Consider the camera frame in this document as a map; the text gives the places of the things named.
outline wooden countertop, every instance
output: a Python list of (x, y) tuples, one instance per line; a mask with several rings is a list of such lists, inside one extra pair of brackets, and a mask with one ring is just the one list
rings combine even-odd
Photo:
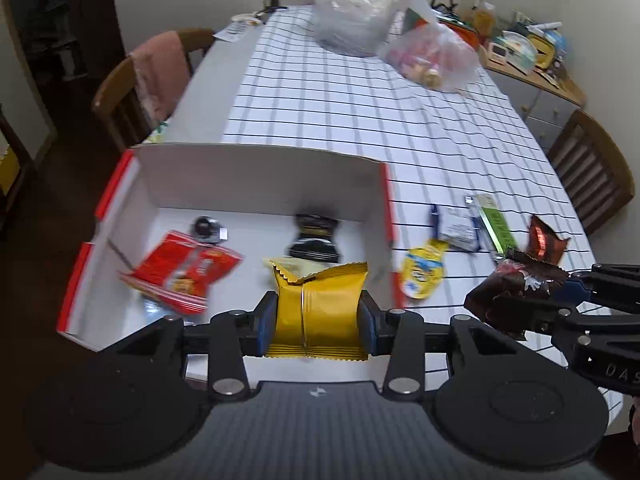
[(529, 83), (530, 85), (537, 86), (546, 92), (550, 92), (558, 97), (567, 99), (579, 107), (583, 107), (587, 101), (586, 95), (569, 77), (560, 82), (560, 88), (556, 88), (540, 74), (531, 72), (529, 75), (524, 75), (520, 70), (508, 63), (506, 65), (501, 65), (487, 59), (486, 50), (483, 46), (480, 47), (478, 56), (480, 57), (480, 63), (487, 70), (492, 70), (493, 72), (504, 74), (509, 77), (519, 79), (520, 81), (524, 81), (525, 83)]

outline drawer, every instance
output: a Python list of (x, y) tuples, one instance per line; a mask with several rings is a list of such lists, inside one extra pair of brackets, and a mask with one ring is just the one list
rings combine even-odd
[(513, 106), (518, 115), (522, 118), (526, 117), (529, 110), (533, 107), (540, 90), (514, 77), (492, 72), (491, 70), (488, 71), (488, 74), (491, 76), (491, 79), (494, 80), (500, 92), (509, 98), (511, 106)]
[(529, 115), (535, 119), (555, 124), (556, 126), (564, 126), (569, 121), (571, 114), (578, 108), (580, 107), (571, 101), (562, 99), (549, 92), (541, 91)]
[(533, 117), (527, 117), (525, 124), (545, 153), (549, 151), (562, 132), (562, 128), (560, 126), (546, 123), (545, 121), (539, 121)]

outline dining table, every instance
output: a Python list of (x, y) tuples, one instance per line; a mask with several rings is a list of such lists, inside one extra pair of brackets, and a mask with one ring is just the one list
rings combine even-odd
[[(389, 41), (400, 32), (401, 15)], [(517, 243), (527, 244), (535, 214), (570, 238), (560, 266), (595, 263), (589, 241), (556, 172), (522, 118), (478, 64), (456, 92), (424, 88), (379, 57), (331, 52), (314, 39), (313, 7), (277, 10), (236, 43), (217, 41), (202, 59), (164, 134), (164, 142), (231, 142), (332, 150), (387, 163), (393, 265), (429, 238), (433, 204), (465, 208), (465, 196), (491, 194)], [(495, 269), (487, 250), (444, 254), (444, 278), (425, 300), (407, 302), (427, 322), (473, 314), (466, 294)], [(578, 311), (608, 315), (583, 303)], [(548, 335), (523, 345), (566, 367)], [(426, 359), (426, 387), (448, 378), (444, 355)], [(609, 420), (622, 394), (600, 388)]]

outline yellow snack wrapper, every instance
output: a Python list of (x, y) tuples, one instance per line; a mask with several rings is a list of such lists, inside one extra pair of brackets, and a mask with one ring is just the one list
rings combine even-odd
[(278, 317), (267, 357), (366, 360), (356, 311), (367, 264), (345, 264), (299, 278), (274, 260)]
[(428, 298), (444, 276), (442, 255), (449, 247), (432, 238), (424, 247), (409, 249), (400, 273), (402, 292), (414, 300)]

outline checkered tablecloth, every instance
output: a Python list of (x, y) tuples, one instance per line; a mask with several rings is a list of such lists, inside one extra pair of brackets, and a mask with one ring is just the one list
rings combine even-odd
[[(521, 246), (532, 213), (571, 237), (561, 266), (589, 269), (590, 245), (555, 171), (534, 137), (484, 69), (459, 93), (425, 89), (377, 57), (334, 54), (313, 39), (311, 7), (279, 10), (268, 21), (230, 112), (223, 142), (321, 148), (388, 162), (397, 240), (394, 265), (431, 230), (430, 204), (465, 207), (463, 197), (491, 193)], [(398, 33), (396, 23), (391, 36)], [(487, 251), (449, 251), (446, 277), (434, 294), (412, 304), (429, 322), (469, 314), (465, 296), (494, 270)], [(583, 304), (590, 314), (604, 308)], [(527, 333), (526, 345), (559, 364), (550, 337)], [(442, 359), (427, 377), (446, 379)], [(606, 397), (610, 407), (619, 395)]]

